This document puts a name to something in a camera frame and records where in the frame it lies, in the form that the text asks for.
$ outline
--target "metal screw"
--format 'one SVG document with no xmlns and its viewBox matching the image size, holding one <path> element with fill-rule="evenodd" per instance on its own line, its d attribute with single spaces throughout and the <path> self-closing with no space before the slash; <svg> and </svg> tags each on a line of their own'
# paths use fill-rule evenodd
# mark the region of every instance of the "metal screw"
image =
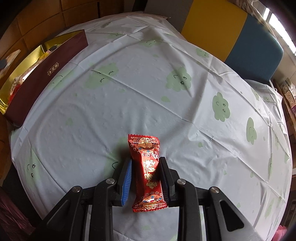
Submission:
<svg viewBox="0 0 296 241">
<path fill-rule="evenodd" d="M 217 188 L 217 187 L 212 187 L 212 188 L 211 188 L 211 192 L 212 192 L 212 193 L 218 193 L 218 192 L 220 192 L 220 189 Z"/>
<path fill-rule="evenodd" d="M 80 192 L 80 190 L 81 190 L 81 187 L 79 187 L 79 186 L 75 186 L 75 187 L 72 187 L 72 192 Z"/>
<path fill-rule="evenodd" d="M 106 183 L 108 183 L 108 184 L 113 184 L 114 182 L 115 182 L 115 180 L 113 178 L 106 179 Z"/>
<path fill-rule="evenodd" d="M 184 179 L 178 179 L 177 183 L 180 185 L 184 185 L 186 183 L 186 181 Z"/>
</svg>

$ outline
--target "red candy wrapper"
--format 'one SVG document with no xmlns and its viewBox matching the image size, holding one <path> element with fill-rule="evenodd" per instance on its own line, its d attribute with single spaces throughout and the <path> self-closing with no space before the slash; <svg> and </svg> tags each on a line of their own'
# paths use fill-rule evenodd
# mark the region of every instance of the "red candy wrapper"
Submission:
<svg viewBox="0 0 296 241">
<path fill-rule="evenodd" d="M 163 199 L 160 179 L 155 171 L 158 165 L 159 140 L 157 137 L 128 135 L 128 144 L 136 167 L 136 200 L 134 212 L 154 211 L 167 207 Z"/>
</svg>

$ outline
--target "gift box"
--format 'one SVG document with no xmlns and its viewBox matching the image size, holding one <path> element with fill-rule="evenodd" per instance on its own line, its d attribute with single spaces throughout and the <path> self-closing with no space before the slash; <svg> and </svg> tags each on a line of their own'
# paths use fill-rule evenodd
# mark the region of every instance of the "gift box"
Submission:
<svg viewBox="0 0 296 241">
<path fill-rule="evenodd" d="M 33 50 L 0 89 L 0 111 L 20 127 L 31 107 L 55 75 L 88 46 L 85 31 L 55 37 Z"/>
<path fill-rule="evenodd" d="M 296 118 L 296 105 L 291 108 L 291 111 L 292 111 L 294 117 Z"/>
<path fill-rule="evenodd" d="M 287 84 L 286 81 L 282 84 L 281 90 L 283 91 L 283 94 L 287 93 L 290 90 L 290 86 Z"/>
<path fill-rule="evenodd" d="M 289 102 L 290 107 L 294 107 L 296 105 L 296 99 L 294 97 L 294 95 L 292 94 L 292 92 L 290 90 L 288 90 L 285 94 L 286 99 Z"/>
</svg>

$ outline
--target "gold chinese character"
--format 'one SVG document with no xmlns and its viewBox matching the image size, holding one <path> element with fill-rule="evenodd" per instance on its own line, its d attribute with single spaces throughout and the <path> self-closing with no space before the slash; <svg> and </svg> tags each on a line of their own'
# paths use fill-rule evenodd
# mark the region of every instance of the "gold chinese character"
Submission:
<svg viewBox="0 0 296 241">
<path fill-rule="evenodd" d="M 157 182 L 149 182 L 149 183 L 146 183 L 146 186 L 150 187 L 151 189 L 153 189 L 154 187 L 157 186 Z"/>
<path fill-rule="evenodd" d="M 144 174 L 144 177 L 145 177 L 145 179 L 148 180 L 148 182 L 150 182 L 153 178 L 153 175 L 151 173 L 146 173 L 146 174 Z"/>
<path fill-rule="evenodd" d="M 154 167 L 149 167 L 148 172 L 155 172 L 155 168 Z"/>
<path fill-rule="evenodd" d="M 146 164 L 147 167 L 152 167 L 152 166 L 155 165 L 155 162 L 152 161 L 152 160 L 146 160 L 146 161 L 145 161 L 145 164 Z"/>
</svg>

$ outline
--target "pink bag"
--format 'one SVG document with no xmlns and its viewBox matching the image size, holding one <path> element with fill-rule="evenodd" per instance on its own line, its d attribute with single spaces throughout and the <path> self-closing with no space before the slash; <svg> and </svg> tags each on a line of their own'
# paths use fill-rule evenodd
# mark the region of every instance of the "pink bag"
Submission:
<svg viewBox="0 0 296 241">
<path fill-rule="evenodd" d="M 35 229 L 1 187 L 0 225 L 11 241 L 25 241 Z"/>
<path fill-rule="evenodd" d="M 287 228 L 285 226 L 280 225 L 271 241 L 280 241 L 286 232 Z"/>
</svg>

